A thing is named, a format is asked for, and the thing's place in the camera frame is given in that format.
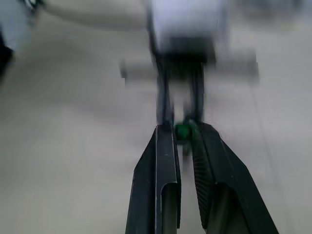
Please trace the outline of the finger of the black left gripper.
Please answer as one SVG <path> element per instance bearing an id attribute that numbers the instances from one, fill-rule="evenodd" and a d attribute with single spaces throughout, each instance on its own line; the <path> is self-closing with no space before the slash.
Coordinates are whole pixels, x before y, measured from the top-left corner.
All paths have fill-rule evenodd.
<path id="1" fill-rule="evenodd" d="M 157 102 L 156 102 L 156 120 L 158 125 L 174 124 L 174 107 L 170 100 L 169 68 L 162 62 L 156 63 L 157 67 Z"/>
<path id="2" fill-rule="evenodd" d="M 195 63 L 191 75 L 191 115 L 196 122 L 202 122 L 204 114 L 204 73 L 201 63 Z"/>

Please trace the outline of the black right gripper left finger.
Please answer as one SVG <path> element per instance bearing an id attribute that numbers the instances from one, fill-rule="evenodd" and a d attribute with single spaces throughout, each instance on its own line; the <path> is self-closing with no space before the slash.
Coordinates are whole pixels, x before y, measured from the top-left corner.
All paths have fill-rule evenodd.
<path id="1" fill-rule="evenodd" d="M 175 130 L 157 125 L 134 169 L 125 234 L 177 234 L 180 217 Z"/>

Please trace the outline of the green marker cap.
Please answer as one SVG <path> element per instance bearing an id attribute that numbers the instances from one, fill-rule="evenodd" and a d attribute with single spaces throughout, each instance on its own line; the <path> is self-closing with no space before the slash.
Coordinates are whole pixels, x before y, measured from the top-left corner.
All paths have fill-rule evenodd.
<path id="1" fill-rule="evenodd" d="M 177 124 L 175 126 L 177 140 L 189 141 L 193 139 L 193 128 L 190 124 Z"/>

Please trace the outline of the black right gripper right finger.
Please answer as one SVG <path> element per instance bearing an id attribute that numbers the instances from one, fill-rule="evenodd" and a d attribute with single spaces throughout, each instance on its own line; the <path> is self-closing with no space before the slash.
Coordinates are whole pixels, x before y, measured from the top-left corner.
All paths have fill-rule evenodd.
<path id="1" fill-rule="evenodd" d="M 194 123 L 195 187 L 205 234 L 279 234 L 241 159 L 206 123 Z"/>

